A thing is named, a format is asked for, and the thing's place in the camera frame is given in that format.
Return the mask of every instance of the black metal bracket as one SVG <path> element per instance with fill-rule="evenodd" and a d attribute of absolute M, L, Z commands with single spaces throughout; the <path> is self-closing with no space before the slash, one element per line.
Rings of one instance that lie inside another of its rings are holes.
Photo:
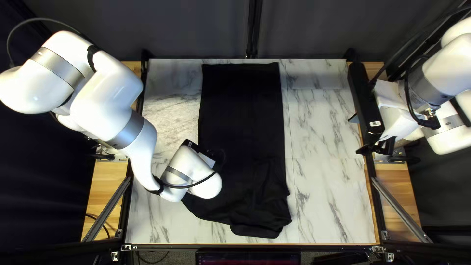
<path fill-rule="evenodd" d="M 357 113 L 349 119 L 360 123 L 361 137 L 363 144 L 356 151 L 360 155 L 368 155 L 373 152 L 392 155 L 396 137 L 390 137 L 384 141 L 379 141 L 384 132 L 384 124 L 374 97 L 373 88 L 369 84 L 365 66 L 358 61 L 354 61 L 349 66 L 348 81 L 352 93 L 353 103 Z"/>
<path fill-rule="evenodd" d="M 249 2 L 247 44 L 246 44 L 246 49 L 245 49 L 246 59 L 255 59 L 258 57 L 262 3 L 263 3 L 263 0 L 250 0 Z"/>

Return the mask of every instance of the dark curtain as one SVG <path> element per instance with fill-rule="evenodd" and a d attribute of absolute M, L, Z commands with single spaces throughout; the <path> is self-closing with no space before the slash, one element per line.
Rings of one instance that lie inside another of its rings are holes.
<path fill-rule="evenodd" d="M 9 31 L 33 16 L 20 1 L 0 0 L 1 71 L 8 69 Z M 35 23 L 15 34 L 17 64 L 49 37 L 44 29 Z M 87 156 L 93 143 L 47 113 L 20 114 L 3 103 L 0 128 L 0 251 L 80 241 L 95 163 Z"/>

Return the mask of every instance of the black garment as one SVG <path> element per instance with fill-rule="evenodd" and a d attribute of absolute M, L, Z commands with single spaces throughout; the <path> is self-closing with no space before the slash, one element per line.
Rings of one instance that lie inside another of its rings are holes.
<path fill-rule="evenodd" d="M 224 150 L 222 190 L 212 199 L 187 193 L 182 201 L 234 234 L 276 238 L 291 222 L 278 63 L 202 68 L 198 145 Z"/>

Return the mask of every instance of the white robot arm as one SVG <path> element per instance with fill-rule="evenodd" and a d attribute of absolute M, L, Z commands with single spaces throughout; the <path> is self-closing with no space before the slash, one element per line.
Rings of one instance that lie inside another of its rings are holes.
<path fill-rule="evenodd" d="M 449 102 L 456 97 L 471 117 L 471 109 L 467 107 L 471 100 L 467 91 L 471 89 L 471 18 L 448 29 L 441 46 L 431 58 L 419 61 L 408 75 L 413 110 L 428 119 L 437 119 L 440 128 L 422 127 L 412 119 L 404 82 L 378 81 L 374 91 L 385 125 L 381 141 L 396 136 L 398 142 L 407 142 L 425 136 L 437 154 L 471 146 L 471 129 L 464 126 Z"/>
<path fill-rule="evenodd" d="M 22 66 L 0 74 L 0 100 L 26 114 L 53 111 L 60 123 L 130 158 L 144 188 L 169 201 L 180 201 L 188 188 L 213 198 L 222 186 L 214 172 L 188 146 L 181 146 L 169 170 L 157 181 L 151 162 L 157 139 L 154 126 L 130 106 L 142 92 L 141 80 L 120 61 L 68 31 L 51 36 Z"/>

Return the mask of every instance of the marble table top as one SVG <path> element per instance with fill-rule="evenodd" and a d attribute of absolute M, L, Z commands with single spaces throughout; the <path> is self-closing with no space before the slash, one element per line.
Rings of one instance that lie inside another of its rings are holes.
<path fill-rule="evenodd" d="M 152 172 L 161 175 L 185 139 L 197 142 L 201 64 L 278 62 L 292 222 L 276 239 L 238 236 L 133 183 L 126 243 L 375 243 L 345 60 L 152 59 L 143 116 L 157 129 Z"/>

